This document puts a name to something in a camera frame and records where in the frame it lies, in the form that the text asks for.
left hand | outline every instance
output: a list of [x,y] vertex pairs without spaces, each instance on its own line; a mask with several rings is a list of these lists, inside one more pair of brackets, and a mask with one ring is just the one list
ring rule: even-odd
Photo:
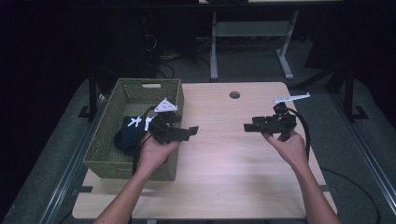
[[147,132],[142,140],[143,146],[140,151],[139,166],[137,170],[146,171],[150,174],[157,169],[166,157],[175,150],[180,142],[170,142],[169,144],[159,144],[150,132]]

person's arm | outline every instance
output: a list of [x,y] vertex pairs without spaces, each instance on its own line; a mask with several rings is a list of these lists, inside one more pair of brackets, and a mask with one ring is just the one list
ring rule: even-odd
[[160,145],[153,137],[150,137],[149,133],[146,134],[142,142],[144,145],[141,148],[136,173],[94,223],[128,223],[150,175],[180,144],[171,142]]
[[265,133],[262,136],[277,150],[296,174],[303,194],[308,223],[341,223],[324,197],[318,181],[308,165],[304,139],[294,130],[291,131],[290,139],[286,142],[281,142],[270,134]]

right hand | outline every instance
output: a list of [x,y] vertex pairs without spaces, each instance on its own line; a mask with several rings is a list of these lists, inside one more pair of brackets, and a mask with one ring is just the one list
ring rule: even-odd
[[285,160],[293,170],[308,165],[304,139],[294,130],[290,131],[290,138],[285,142],[280,141],[280,139],[275,139],[268,133],[263,133],[262,136],[276,149],[283,160]]

forearm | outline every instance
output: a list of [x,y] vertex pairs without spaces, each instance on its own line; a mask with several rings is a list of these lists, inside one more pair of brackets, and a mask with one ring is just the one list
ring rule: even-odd
[[94,223],[128,223],[149,174],[136,172]]
[[294,169],[303,194],[308,223],[341,223],[308,165]]

dark floor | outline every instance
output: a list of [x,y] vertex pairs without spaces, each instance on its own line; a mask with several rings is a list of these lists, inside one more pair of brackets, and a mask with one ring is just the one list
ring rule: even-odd
[[[67,25],[69,22],[75,24],[75,21],[64,20],[73,18],[67,8],[37,2],[8,4],[7,7],[12,9],[12,13],[5,11],[1,16],[12,22],[0,23],[1,30],[7,31],[1,35],[1,73],[8,74],[1,88],[6,96],[2,98],[6,108],[2,110],[2,123],[6,125],[1,127],[4,152],[1,181],[6,184],[2,185],[4,203],[1,203],[1,209],[2,212],[9,211],[4,223],[38,223],[45,214],[45,208],[65,167],[80,144],[81,136],[86,133],[88,120],[77,116],[80,109],[89,103],[86,79],[91,68],[87,64],[92,59],[86,58],[86,51],[78,50],[83,41],[79,41],[78,35],[74,33],[76,30]],[[217,82],[281,81],[293,86],[307,80],[322,70],[305,67],[313,43],[305,38],[304,41],[299,39],[293,38],[287,54],[294,80],[283,77],[276,58],[275,49],[281,46],[283,38],[223,39],[219,42]],[[202,47],[206,41],[205,38],[197,41],[200,47],[197,48],[199,54],[196,57],[170,60],[180,51],[166,50],[162,54],[165,65],[158,66],[161,72],[156,73],[156,76],[162,78],[174,75],[183,83],[208,82],[209,53],[208,49]],[[380,77],[388,68],[386,59],[384,64],[378,70]],[[362,145],[356,141],[353,132],[354,129],[359,131],[365,140],[364,144],[370,148],[389,183],[394,186],[396,132],[386,116],[389,109],[379,107],[376,100],[378,95],[384,93],[373,93],[371,87],[378,84],[370,84],[371,77],[362,79],[365,85],[355,81],[354,105],[361,105],[369,119],[356,120],[351,128],[349,121],[339,111],[341,107],[338,102],[339,99],[343,100],[343,89],[329,94],[325,89],[329,78],[322,78],[304,90],[290,90],[290,94],[309,91],[312,95],[309,101],[295,104],[310,126],[312,147],[319,165],[324,168],[322,171],[326,181],[332,188],[339,216],[344,223],[396,223],[395,211],[391,210],[384,190],[378,186],[370,162],[364,159]],[[80,186],[85,172],[86,167],[79,163],[71,174],[72,182],[66,184],[63,190],[63,201],[54,210],[51,222],[60,222],[64,217],[64,223],[91,222],[75,220],[68,214],[76,199],[74,190]],[[263,220],[244,222],[262,223]],[[301,221],[271,220],[271,223],[293,222]]]

